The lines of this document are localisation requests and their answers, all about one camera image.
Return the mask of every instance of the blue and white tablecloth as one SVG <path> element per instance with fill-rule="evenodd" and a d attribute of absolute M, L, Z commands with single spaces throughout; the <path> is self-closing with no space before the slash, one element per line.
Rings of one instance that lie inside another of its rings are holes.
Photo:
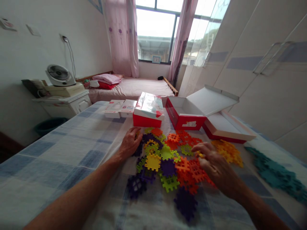
<path fill-rule="evenodd" d="M 24 227 L 118 150 L 133 121 L 132 118 L 106 118 L 102 113 L 106 104 L 95 103 L 0 165 L 0 229 Z M 161 129 L 165 134 L 174 132 L 166 111 Z M 209 141 L 203 129 L 189 133 Z M 264 148 L 263 140 L 257 135 L 253 146 Z M 289 215 L 283 208 L 296 201 L 263 184 L 250 163 L 250 154 L 243 145 L 236 144 L 236 147 L 242 153 L 245 166 L 233 166 L 235 171 L 291 229 L 300 229 L 293 220 L 300 217 L 291 212 Z M 205 183 L 195 196 L 196 217 L 189 224 L 175 207 L 176 191 L 166 193 L 158 176 L 138 200 L 130 200 L 126 185 L 128 178 L 136 173 L 136 161 L 136 157 L 131 157 L 114 175 L 84 229 L 255 229 L 238 203 Z M 287 200 L 282 206 L 279 200 L 284 201 L 284 197 Z"/>

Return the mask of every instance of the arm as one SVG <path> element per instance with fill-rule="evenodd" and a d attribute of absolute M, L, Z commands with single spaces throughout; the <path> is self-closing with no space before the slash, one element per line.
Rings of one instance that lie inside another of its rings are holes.
<path fill-rule="evenodd" d="M 119 150 L 89 176 L 61 195 L 35 217 L 25 229 L 80 229 L 118 167 L 137 149 L 142 134 L 131 128 Z"/>
<path fill-rule="evenodd" d="M 237 176 L 226 160 L 215 151 L 211 143 L 195 145 L 192 152 L 196 151 L 205 155 L 205 158 L 199 158 L 199 162 L 211 180 L 222 193 L 245 208 L 258 230 L 289 229 L 270 207 Z"/>

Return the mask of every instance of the wooden bed frame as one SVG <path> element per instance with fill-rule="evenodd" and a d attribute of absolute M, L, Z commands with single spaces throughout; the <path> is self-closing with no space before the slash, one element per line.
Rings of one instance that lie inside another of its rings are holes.
<path fill-rule="evenodd" d="M 105 72 L 105 73 L 113 74 L 113 71 L 108 71 L 108 72 Z M 91 75 L 91 76 L 88 76 L 88 77 L 79 78 L 79 79 L 76 79 L 76 82 L 81 82 L 81 83 L 83 84 L 83 83 L 84 83 L 84 80 L 88 79 L 88 80 L 90 81 L 90 80 L 92 80 L 92 77 L 93 77 L 93 76 L 100 75 L 100 74 L 103 74 L 103 73 L 98 73 L 98 74 Z M 164 80 L 164 81 L 166 82 L 166 84 L 169 86 L 169 88 L 170 88 L 171 91 L 173 92 L 174 96 L 178 96 L 178 91 L 177 91 L 177 89 L 175 89 L 175 87 L 172 86 L 172 84 L 171 84 L 165 77 L 163 77 L 163 80 Z"/>

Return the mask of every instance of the red box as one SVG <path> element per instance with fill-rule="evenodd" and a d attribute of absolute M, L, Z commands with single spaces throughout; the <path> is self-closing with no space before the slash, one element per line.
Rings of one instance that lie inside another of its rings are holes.
<path fill-rule="evenodd" d="M 239 97 L 205 85 L 187 97 L 168 97 L 165 107 L 176 130 L 199 130 L 207 116 L 238 102 Z"/>
<path fill-rule="evenodd" d="M 225 110 L 209 116 L 202 127 L 207 136 L 213 140 L 243 144 L 256 138 L 255 133 Z"/>
<path fill-rule="evenodd" d="M 133 112 L 133 125 L 139 127 L 161 127 L 164 110 L 160 96 L 142 92 Z"/>

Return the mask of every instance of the toy box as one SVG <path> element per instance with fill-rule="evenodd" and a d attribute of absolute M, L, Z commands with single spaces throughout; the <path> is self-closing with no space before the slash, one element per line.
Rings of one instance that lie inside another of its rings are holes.
<path fill-rule="evenodd" d="M 202 127 L 210 139 L 243 144 L 256 137 L 249 128 L 225 110 L 207 117 Z"/>
<path fill-rule="evenodd" d="M 104 113 L 107 118 L 121 118 L 119 110 L 125 100 L 111 100 L 106 106 Z"/>
<path fill-rule="evenodd" d="M 164 119 L 160 96 L 142 92 L 133 112 L 133 125 L 139 127 L 161 127 Z"/>
<path fill-rule="evenodd" d="M 125 100 L 119 112 L 121 113 L 121 117 L 132 117 L 134 108 L 137 104 L 135 100 Z"/>
<path fill-rule="evenodd" d="M 168 97 L 166 111 L 176 130 L 199 130 L 208 116 L 238 102 L 238 96 L 205 85 L 187 97 Z"/>

